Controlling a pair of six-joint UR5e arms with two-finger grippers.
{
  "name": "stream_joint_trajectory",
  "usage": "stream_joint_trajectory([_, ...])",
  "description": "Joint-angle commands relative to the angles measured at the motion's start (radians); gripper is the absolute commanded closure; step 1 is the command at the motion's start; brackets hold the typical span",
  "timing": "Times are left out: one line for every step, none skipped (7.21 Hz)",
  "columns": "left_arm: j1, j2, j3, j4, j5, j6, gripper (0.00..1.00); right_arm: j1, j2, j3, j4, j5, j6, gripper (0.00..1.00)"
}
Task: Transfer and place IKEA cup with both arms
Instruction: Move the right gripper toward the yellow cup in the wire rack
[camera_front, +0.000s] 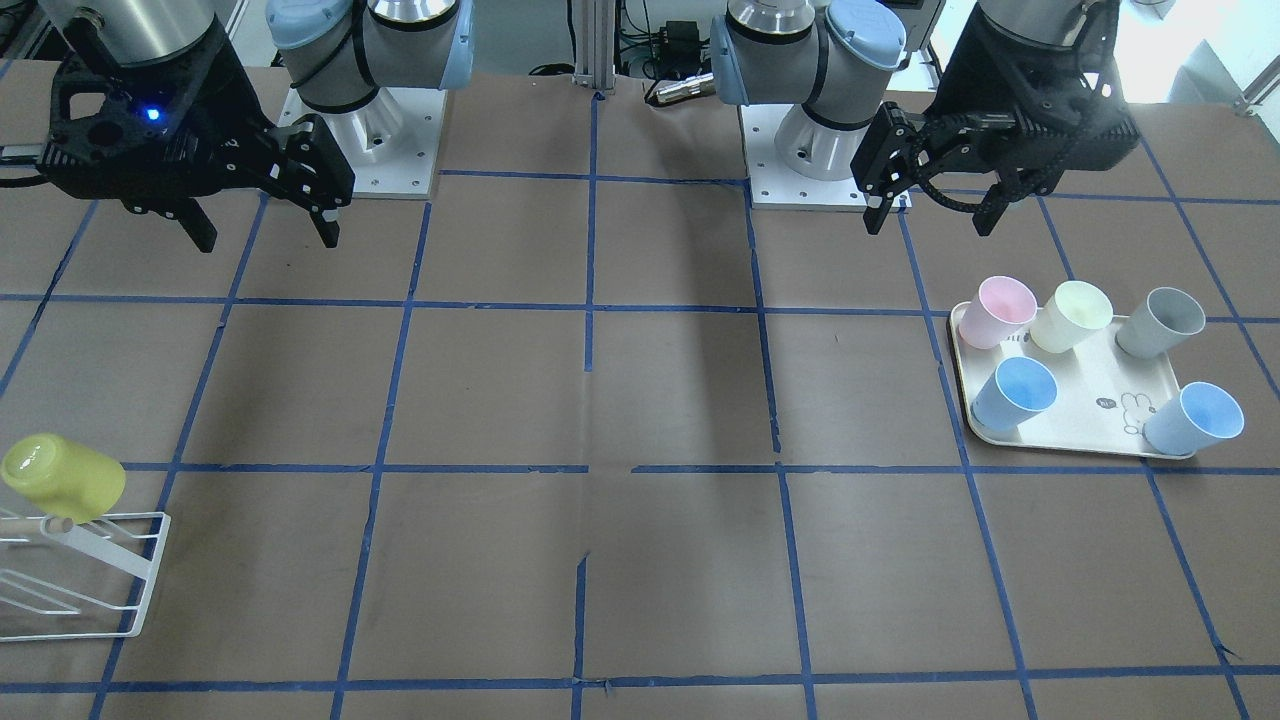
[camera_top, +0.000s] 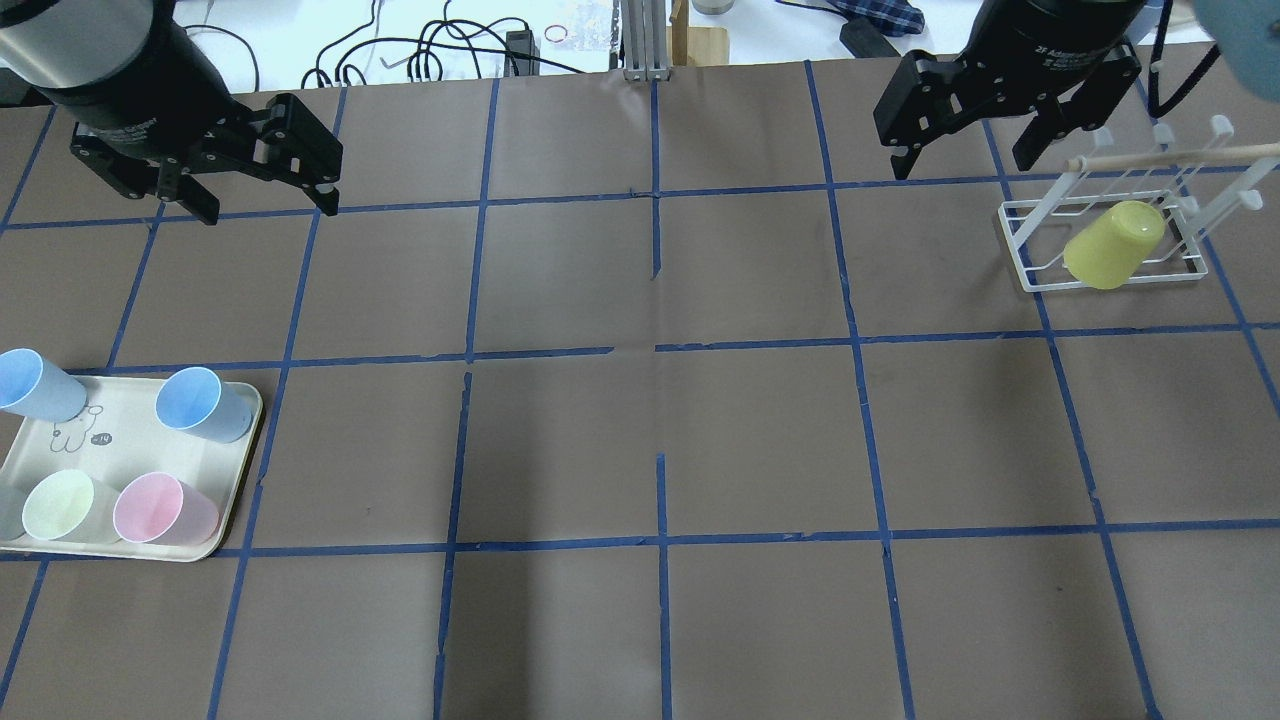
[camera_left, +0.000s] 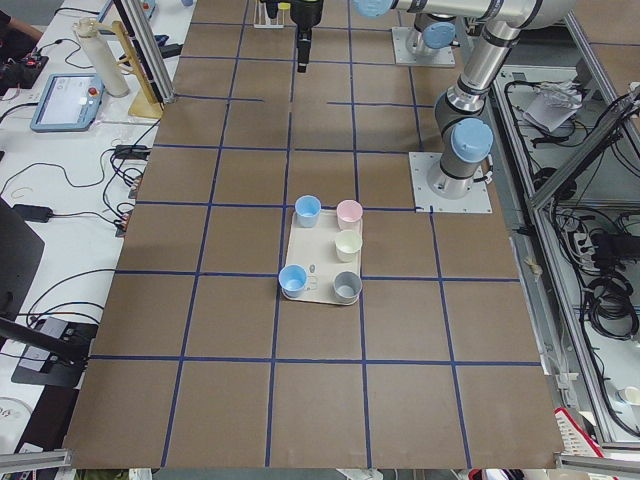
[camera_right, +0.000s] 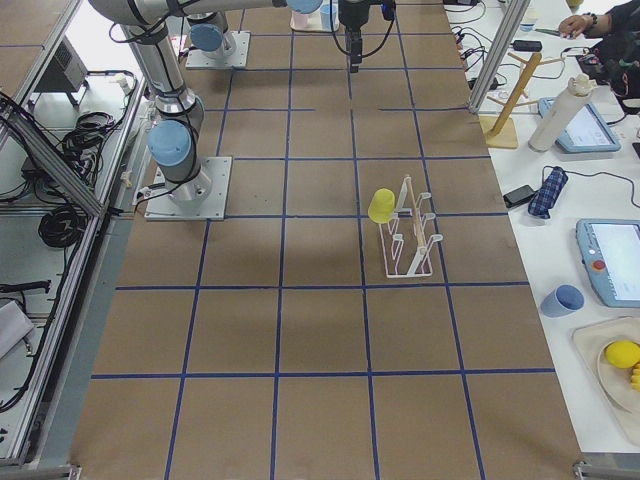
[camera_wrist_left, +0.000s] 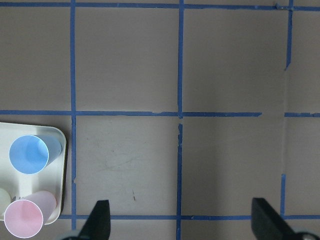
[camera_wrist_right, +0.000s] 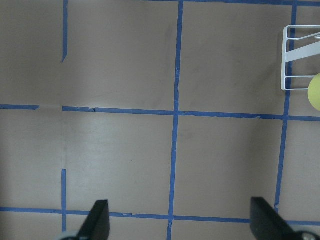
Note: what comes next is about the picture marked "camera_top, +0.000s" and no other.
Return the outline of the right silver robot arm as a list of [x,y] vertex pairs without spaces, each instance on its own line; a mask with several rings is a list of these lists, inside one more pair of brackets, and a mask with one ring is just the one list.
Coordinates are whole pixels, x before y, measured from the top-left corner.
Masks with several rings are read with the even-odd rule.
[[906,53],[873,119],[905,181],[922,150],[991,118],[1029,117],[1012,146],[1019,170],[1076,129],[1098,129],[1140,73],[1126,31],[1140,1],[986,1],[951,60]]

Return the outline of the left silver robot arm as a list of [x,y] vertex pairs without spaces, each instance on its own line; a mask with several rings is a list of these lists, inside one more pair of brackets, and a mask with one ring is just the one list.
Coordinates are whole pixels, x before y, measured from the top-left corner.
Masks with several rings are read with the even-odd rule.
[[201,174],[241,173],[338,213],[343,146],[294,95],[236,100],[170,1],[5,1],[3,60],[76,119],[69,150],[125,199],[220,214]]

